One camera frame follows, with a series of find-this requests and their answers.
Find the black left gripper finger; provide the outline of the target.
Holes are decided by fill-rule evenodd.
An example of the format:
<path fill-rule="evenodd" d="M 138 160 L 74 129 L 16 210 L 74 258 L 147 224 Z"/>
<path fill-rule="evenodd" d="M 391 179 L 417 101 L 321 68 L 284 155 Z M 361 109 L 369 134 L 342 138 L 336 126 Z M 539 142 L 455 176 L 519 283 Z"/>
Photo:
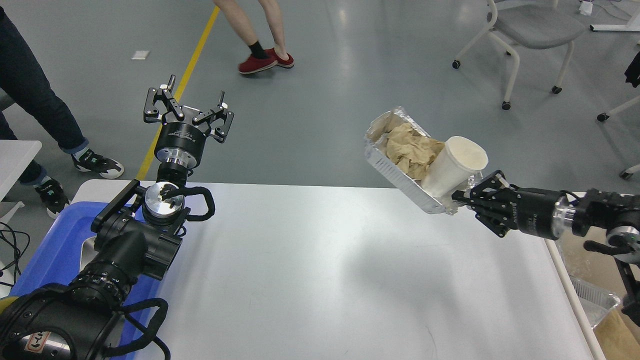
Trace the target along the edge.
<path fill-rule="evenodd" d="M 185 122 L 185 112 L 172 93 L 175 82 L 176 76 L 170 75 L 167 84 L 148 89 L 142 111 L 144 123 L 160 123 L 164 126 Z"/>
<path fill-rule="evenodd" d="M 231 111 L 224 101 L 225 95 L 225 91 L 220 91 L 217 107 L 206 112 L 200 111 L 192 118 L 192 125 L 197 128 L 203 124 L 207 124 L 210 130 L 206 132 L 201 129 L 200 131 L 206 136 L 212 137 L 220 144 L 226 142 L 235 116 L 235 112 Z"/>

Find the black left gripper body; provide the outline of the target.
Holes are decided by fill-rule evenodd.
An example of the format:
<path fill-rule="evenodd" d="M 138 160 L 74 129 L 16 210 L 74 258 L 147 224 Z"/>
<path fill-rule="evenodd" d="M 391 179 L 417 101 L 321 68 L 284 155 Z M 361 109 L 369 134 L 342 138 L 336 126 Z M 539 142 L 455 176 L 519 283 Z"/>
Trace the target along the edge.
<path fill-rule="evenodd" d="M 194 126 L 190 121 L 166 121 L 153 153 L 160 162 L 177 158 L 181 166 L 194 169 L 201 164 L 207 137 L 208 126 L 203 123 Z"/>

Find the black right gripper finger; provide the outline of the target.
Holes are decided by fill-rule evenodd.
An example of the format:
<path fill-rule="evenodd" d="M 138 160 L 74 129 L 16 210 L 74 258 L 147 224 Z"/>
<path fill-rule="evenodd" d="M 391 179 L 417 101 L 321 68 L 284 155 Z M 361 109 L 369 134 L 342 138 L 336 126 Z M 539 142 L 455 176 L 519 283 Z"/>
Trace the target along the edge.
<path fill-rule="evenodd" d="M 475 212 L 475 218 L 501 239 L 510 230 L 515 230 L 514 219 L 500 212 L 500 210 L 482 206 L 478 203 L 473 203 L 470 208 Z"/>
<path fill-rule="evenodd" d="M 512 185 L 506 180 L 502 170 L 496 170 L 482 178 L 471 189 L 456 190 L 452 193 L 452 200 L 460 204 L 471 205 L 475 200 L 490 200 L 493 193 L 503 190 L 512 190 Z"/>

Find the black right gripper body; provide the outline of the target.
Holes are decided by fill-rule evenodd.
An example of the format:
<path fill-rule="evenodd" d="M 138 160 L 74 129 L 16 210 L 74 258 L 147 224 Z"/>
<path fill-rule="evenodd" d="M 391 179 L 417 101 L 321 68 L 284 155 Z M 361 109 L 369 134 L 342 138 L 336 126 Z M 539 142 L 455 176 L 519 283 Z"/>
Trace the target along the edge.
<path fill-rule="evenodd" d="M 514 228 L 542 239 L 557 240 L 571 229 L 576 208 L 567 194 L 535 187 L 521 187 L 509 201 Z"/>

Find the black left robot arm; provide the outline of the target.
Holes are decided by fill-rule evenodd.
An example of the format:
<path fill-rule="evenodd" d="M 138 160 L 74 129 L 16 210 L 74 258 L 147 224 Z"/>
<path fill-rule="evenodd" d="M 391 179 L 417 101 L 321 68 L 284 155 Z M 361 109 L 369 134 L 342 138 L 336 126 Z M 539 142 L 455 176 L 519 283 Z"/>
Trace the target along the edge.
<path fill-rule="evenodd" d="M 1 301 L 3 360 L 108 360 L 150 344 L 171 358 L 158 337 L 167 301 L 126 300 L 141 276 L 164 278 L 185 223 L 214 216 L 211 192 L 186 182 L 201 164 L 206 140 L 224 143 L 234 118 L 224 91 L 208 111 L 179 104 L 175 79 L 150 88 L 144 104 L 144 121 L 161 124 L 153 151 L 160 162 L 156 182 L 143 187 L 132 180 L 99 212 L 91 224 L 96 256 L 69 284 L 50 283 Z"/>

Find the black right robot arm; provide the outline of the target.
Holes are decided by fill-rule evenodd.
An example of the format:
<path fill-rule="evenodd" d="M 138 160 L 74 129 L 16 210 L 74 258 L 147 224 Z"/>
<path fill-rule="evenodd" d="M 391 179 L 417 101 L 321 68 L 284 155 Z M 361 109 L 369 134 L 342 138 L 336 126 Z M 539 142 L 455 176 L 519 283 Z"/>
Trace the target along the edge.
<path fill-rule="evenodd" d="M 520 187 L 496 170 L 452 200 L 470 207 L 476 219 L 499 237 L 510 230 L 557 240 L 569 231 L 585 237 L 591 228 L 605 230 L 605 243 L 587 240 L 583 248 L 615 259 L 626 296 L 622 313 L 640 322 L 639 281 L 632 266 L 640 262 L 640 198 L 592 188 L 583 195 L 567 190 Z"/>

